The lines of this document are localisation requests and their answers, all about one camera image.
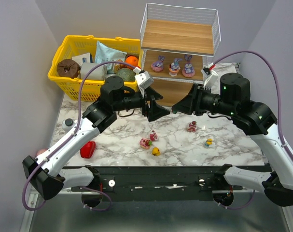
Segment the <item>large purple bunny toy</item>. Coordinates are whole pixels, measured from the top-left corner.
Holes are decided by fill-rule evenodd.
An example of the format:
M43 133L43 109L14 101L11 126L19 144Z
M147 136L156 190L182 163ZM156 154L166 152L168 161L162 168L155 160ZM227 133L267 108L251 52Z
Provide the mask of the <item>large purple bunny toy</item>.
M191 63L192 55L184 55L185 65L182 69L182 75L186 78L191 78L195 75L194 67Z

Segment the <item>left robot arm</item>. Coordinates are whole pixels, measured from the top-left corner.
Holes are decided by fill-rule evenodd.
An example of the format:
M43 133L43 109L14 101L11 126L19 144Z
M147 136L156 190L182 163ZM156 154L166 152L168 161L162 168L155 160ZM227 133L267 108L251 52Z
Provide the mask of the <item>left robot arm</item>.
M55 197L62 189L87 187L99 181L94 168L64 170L63 167L87 142L117 120L117 112L140 108L150 122L169 114L169 110L156 103L162 96L151 88L153 78L147 72L135 78L138 92L126 87L121 77L108 77L98 99L79 114L67 134L36 158L27 156L23 160L25 176L44 200Z

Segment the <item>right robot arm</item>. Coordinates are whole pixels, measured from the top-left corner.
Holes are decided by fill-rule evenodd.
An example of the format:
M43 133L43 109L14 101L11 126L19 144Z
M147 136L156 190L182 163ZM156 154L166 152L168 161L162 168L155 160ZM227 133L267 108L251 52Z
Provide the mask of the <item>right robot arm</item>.
M201 116L206 112L229 116L232 123L249 136L266 156L273 171L258 172L223 165L210 179L214 190L241 186L262 192L276 205L293 206L293 154L279 138L279 122L264 103L250 100L250 82L238 73L220 78L220 93L213 94L201 84L194 84L173 112Z

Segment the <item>red white figure toy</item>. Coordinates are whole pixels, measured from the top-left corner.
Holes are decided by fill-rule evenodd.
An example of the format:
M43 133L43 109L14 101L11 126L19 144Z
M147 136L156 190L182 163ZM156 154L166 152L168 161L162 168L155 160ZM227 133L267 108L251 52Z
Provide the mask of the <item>red white figure toy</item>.
M196 121L191 121L187 127L188 132L196 132Z

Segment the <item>pink bear toy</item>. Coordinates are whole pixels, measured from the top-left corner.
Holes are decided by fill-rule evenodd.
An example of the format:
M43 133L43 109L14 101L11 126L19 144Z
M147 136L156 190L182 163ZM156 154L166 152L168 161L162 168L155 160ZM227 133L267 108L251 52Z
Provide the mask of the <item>pink bear toy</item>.
M154 130L152 130L150 132L150 140L151 141L157 141L158 140L158 136L157 136L157 134L156 134L156 132Z

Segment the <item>green melon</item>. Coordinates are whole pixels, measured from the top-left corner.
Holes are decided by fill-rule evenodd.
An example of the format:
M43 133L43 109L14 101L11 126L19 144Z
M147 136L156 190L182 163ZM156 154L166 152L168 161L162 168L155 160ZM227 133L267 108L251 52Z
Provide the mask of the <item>green melon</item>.
M117 73L117 76L121 77L124 82L135 82L135 73L132 69L121 68Z

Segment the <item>yellow blue duck toy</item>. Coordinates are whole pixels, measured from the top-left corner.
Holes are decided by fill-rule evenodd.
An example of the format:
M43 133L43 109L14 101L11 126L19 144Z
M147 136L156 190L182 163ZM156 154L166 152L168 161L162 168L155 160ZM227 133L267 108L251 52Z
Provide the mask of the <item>yellow blue duck toy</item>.
M210 145L212 145L212 139L207 139L207 140L205 141L204 145L205 145L206 147L209 147Z

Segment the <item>brown onion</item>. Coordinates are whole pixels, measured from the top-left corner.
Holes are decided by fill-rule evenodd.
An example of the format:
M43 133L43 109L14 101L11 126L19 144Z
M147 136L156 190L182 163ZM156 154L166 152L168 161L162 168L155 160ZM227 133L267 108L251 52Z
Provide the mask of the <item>brown onion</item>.
M123 64L115 64L113 69L114 73L117 73L123 67L124 67Z

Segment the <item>white paper roll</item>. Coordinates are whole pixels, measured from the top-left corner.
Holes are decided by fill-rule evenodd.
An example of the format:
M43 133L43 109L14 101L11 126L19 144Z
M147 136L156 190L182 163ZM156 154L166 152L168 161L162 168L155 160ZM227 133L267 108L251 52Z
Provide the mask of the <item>white paper roll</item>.
M81 79L84 79L86 74L95 66L97 66L97 63L88 63L88 62L82 63L81 69L80 69ZM106 74L107 74L106 66L102 65L102 66L96 68L94 71L92 71L89 74L87 80L103 81Z

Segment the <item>blue snack bag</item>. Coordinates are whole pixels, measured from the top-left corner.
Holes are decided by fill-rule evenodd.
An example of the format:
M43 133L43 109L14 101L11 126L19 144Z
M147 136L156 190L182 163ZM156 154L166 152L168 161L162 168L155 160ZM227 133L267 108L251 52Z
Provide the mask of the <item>blue snack bag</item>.
M109 48L100 41L97 41L97 48L95 53L95 63L103 63L107 61L125 61L127 53L113 48ZM107 71L114 69L115 64L105 64Z

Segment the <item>yellow plastic basket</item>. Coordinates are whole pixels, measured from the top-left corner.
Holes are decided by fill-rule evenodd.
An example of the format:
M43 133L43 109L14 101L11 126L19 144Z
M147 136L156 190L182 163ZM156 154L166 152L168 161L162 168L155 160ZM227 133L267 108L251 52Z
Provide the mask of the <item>yellow plastic basket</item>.
M140 39L131 38L98 38L93 35L67 35L58 48L52 60L52 66L47 74L50 81L55 82L72 100L78 100L78 93L82 80L79 78L60 77L57 73L57 65L64 59L90 52L94 57L97 41L122 52L132 55L140 55ZM100 87L104 81L85 81L82 89L81 100L94 102L100 95Z

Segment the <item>brown chocolate donut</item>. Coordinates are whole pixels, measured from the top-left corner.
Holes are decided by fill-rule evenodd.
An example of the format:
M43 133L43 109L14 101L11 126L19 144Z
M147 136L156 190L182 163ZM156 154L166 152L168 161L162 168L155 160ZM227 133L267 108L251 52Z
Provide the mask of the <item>brown chocolate donut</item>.
M80 65L72 59L64 59L58 63L56 71L60 77L77 78Z

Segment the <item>red bell pepper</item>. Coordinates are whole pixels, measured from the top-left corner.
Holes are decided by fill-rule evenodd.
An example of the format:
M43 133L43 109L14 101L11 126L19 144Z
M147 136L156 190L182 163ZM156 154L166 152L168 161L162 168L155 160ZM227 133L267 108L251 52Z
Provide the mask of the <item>red bell pepper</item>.
M90 159L96 149L96 142L89 141L80 149L80 156L83 159Z

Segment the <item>white plastic bottle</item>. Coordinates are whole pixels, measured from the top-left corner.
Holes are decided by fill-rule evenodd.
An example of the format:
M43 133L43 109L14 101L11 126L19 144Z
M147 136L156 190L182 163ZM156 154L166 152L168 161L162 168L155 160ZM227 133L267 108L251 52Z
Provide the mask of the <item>white plastic bottle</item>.
M72 118L67 118L62 121L62 129L65 133L73 134L76 128L77 120Z

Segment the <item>pink ball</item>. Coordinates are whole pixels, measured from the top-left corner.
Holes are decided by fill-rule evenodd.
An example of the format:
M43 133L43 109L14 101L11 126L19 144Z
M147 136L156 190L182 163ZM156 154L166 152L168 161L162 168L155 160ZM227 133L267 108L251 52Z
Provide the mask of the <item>pink ball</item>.
M47 149L40 149L37 153L36 153L36 156L44 153Z

